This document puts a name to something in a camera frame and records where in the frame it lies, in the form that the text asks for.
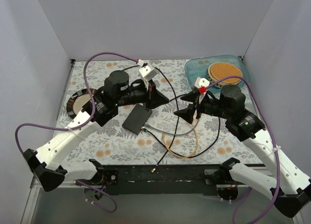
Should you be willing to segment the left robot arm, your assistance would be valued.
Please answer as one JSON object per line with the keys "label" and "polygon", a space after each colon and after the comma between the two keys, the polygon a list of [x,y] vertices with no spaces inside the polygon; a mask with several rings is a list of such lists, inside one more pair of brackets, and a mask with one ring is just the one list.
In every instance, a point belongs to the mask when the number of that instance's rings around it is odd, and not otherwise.
{"label": "left robot arm", "polygon": [[88,102],[76,115],[66,131],[57,134],[36,150],[23,153],[30,170],[44,191],[52,191],[64,181],[86,180],[93,185],[104,179],[104,168],[95,159],[83,162],[65,163],[66,156],[89,135],[102,128],[118,114],[120,106],[143,103],[147,109],[167,104],[169,99],[156,88],[152,80],[141,79],[129,84],[129,75],[122,70],[113,71],[105,79],[102,92],[93,96],[95,114],[92,117],[92,103]]}

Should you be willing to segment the black network switch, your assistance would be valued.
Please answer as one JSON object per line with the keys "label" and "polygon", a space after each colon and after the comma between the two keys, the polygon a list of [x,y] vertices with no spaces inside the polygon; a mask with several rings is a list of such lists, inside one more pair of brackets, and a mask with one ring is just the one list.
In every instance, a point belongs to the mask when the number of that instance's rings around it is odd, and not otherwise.
{"label": "black network switch", "polygon": [[152,112],[153,111],[151,109],[146,109],[145,106],[136,104],[123,122],[122,127],[131,133],[138,135],[141,131],[141,128],[150,118]]}

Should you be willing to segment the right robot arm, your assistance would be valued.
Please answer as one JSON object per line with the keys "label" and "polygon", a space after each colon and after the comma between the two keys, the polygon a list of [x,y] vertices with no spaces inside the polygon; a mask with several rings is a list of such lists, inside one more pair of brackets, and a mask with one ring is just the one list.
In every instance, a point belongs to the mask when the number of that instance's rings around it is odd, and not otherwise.
{"label": "right robot arm", "polygon": [[193,116],[206,114],[225,119],[226,129],[262,161],[272,176],[266,176],[241,163],[236,158],[223,162],[206,178],[216,183],[241,182],[274,201],[274,206],[286,217],[293,218],[311,201],[311,178],[303,173],[277,146],[264,123],[245,108],[245,95],[237,85],[221,88],[219,99],[204,97],[198,89],[181,97],[187,108],[174,114],[188,123]]}

